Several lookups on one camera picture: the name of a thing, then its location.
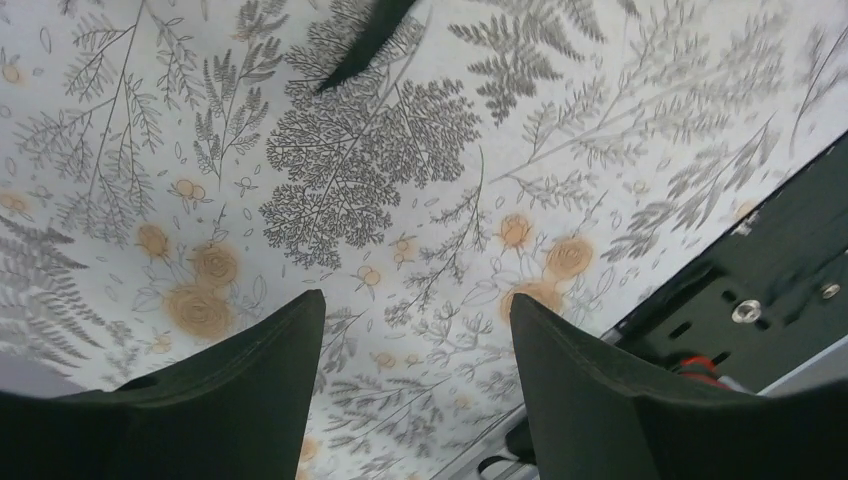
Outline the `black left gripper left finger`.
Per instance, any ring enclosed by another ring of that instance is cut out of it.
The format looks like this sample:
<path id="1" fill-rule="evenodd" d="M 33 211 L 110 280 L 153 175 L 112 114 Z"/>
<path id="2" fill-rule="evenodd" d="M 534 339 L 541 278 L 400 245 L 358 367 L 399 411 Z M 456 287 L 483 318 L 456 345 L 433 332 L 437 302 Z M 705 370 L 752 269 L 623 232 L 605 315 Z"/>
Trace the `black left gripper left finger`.
<path id="1" fill-rule="evenodd" d="M 113 391 L 1 396 L 5 479 L 293 479 L 324 334 L 308 290 Z"/>

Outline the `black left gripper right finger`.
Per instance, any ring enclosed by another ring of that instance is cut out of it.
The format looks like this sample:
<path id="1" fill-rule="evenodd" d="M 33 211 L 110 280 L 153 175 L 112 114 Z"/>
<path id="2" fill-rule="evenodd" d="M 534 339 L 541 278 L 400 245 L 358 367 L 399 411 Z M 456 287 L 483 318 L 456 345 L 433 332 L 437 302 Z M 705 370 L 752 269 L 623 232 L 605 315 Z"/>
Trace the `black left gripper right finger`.
<path id="1" fill-rule="evenodd" d="M 525 294 L 511 330 L 544 479 L 843 479 L 847 385 L 766 397 L 674 374 Z"/>

